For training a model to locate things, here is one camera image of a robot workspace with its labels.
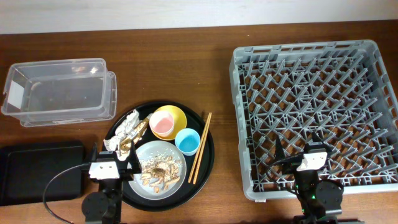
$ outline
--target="chopsticks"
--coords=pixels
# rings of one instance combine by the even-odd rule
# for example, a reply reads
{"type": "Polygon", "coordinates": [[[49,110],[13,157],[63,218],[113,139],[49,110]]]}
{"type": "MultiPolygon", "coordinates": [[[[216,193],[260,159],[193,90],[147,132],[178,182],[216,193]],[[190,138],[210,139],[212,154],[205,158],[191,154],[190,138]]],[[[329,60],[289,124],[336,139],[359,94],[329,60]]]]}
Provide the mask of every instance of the chopsticks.
{"type": "Polygon", "coordinates": [[[199,150],[197,151],[197,154],[195,155],[195,159],[193,160],[193,165],[191,168],[191,173],[188,178],[188,183],[190,183],[192,180],[192,175],[193,175],[193,172],[195,171],[195,166],[197,166],[197,168],[196,168],[196,172],[195,172],[195,177],[193,178],[193,184],[196,184],[196,182],[197,182],[197,177],[198,177],[200,163],[201,163],[201,157],[203,155],[203,151],[205,150],[207,133],[209,131],[210,119],[211,119],[211,112],[207,116],[205,128],[203,129],[203,133],[201,134],[199,150]]]}

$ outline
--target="wooden table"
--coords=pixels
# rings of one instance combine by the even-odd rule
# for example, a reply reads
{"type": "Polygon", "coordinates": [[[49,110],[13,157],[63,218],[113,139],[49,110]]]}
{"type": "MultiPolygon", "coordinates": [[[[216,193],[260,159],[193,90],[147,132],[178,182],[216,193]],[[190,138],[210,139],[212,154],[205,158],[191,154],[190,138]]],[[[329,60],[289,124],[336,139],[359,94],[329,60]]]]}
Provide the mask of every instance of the wooden table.
{"type": "MultiPolygon", "coordinates": [[[[79,139],[91,148],[94,142],[101,144],[114,121],[129,108],[150,100],[174,100],[198,114],[213,112],[213,172],[201,192],[186,204],[157,213],[124,204],[122,221],[282,223],[301,214],[297,199],[254,203],[243,195],[228,72],[233,50],[247,45],[372,39],[398,92],[397,38],[398,21],[2,35],[0,86],[13,63],[101,57],[118,79],[118,108],[112,121],[44,128],[23,128],[18,120],[0,115],[0,145],[79,139]]],[[[86,194],[96,188],[91,184],[86,194]]],[[[50,207],[67,220],[83,223],[82,200],[52,202],[50,207]]],[[[398,192],[346,195],[342,207],[341,218],[398,222],[398,192]]],[[[57,223],[41,203],[1,207],[0,217],[2,223],[57,223]]]]}

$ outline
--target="dish rack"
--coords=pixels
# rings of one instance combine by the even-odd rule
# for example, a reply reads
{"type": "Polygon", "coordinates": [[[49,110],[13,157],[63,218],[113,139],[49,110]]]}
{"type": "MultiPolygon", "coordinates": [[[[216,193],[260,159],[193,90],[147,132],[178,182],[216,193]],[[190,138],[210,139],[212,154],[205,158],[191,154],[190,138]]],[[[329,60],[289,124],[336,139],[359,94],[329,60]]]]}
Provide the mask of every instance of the dish rack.
{"type": "MultiPolygon", "coordinates": [[[[267,179],[280,137],[286,156],[315,131],[333,149],[320,178],[345,194],[398,190],[397,99],[372,40],[239,47],[229,67],[245,196],[295,197],[267,179]]],[[[294,189],[293,175],[270,175],[294,189]]]]}

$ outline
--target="yellow bowl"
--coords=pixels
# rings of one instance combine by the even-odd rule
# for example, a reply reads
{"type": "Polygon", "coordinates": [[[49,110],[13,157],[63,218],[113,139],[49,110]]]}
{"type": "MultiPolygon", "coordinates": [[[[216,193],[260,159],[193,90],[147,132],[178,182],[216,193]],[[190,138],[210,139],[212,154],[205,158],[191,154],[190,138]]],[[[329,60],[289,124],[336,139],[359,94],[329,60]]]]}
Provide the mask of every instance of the yellow bowl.
{"type": "Polygon", "coordinates": [[[166,106],[162,106],[162,107],[158,108],[156,111],[168,111],[173,116],[173,119],[174,119],[174,130],[167,137],[160,137],[155,132],[153,132],[153,130],[151,130],[152,133],[154,133],[154,135],[156,137],[158,137],[159,139],[166,140],[166,141],[174,140],[177,133],[187,127],[187,117],[185,116],[185,113],[180,108],[178,108],[176,106],[172,106],[172,105],[166,105],[166,106]]]}

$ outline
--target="black round tray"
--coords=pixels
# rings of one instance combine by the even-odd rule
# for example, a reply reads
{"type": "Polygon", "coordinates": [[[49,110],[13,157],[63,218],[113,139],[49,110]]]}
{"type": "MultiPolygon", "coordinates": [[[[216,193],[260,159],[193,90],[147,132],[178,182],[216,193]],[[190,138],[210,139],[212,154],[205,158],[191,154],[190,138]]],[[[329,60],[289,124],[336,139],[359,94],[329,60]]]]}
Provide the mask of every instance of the black round tray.
{"type": "MultiPolygon", "coordinates": [[[[124,113],[123,116],[121,116],[121,118],[119,118],[118,121],[108,131],[105,139],[110,139],[112,136],[114,136],[116,128],[126,119],[126,116],[128,114],[132,113],[134,109],[139,112],[139,119],[144,119],[148,114],[153,113],[157,108],[165,105],[174,105],[183,110],[185,116],[187,117],[187,128],[192,128],[196,130],[199,133],[199,135],[202,134],[203,129],[205,128],[205,122],[203,121],[203,119],[199,117],[199,115],[197,115],[190,108],[187,108],[186,106],[181,105],[180,103],[172,101],[153,101],[150,103],[144,103],[142,105],[139,105],[129,110],[128,112],[124,113]]],[[[137,142],[136,149],[138,149],[140,146],[142,146],[147,142],[156,141],[156,140],[161,140],[161,139],[158,139],[156,136],[154,136],[152,131],[150,131],[150,129],[148,128],[148,130],[143,135],[142,139],[137,142]]],[[[184,156],[184,157],[185,161],[187,162],[187,174],[185,176],[185,180],[182,186],[173,195],[162,200],[148,200],[136,194],[132,190],[128,182],[124,182],[123,202],[126,202],[128,205],[144,211],[159,212],[175,208],[189,201],[205,185],[211,173],[211,169],[213,168],[215,153],[214,153],[213,138],[211,137],[210,131],[208,132],[207,135],[206,146],[205,150],[203,151],[203,157],[201,160],[200,170],[198,173],[196,185],[188,184],[188,177],[191,172],[195,155],[184,156]]]]}

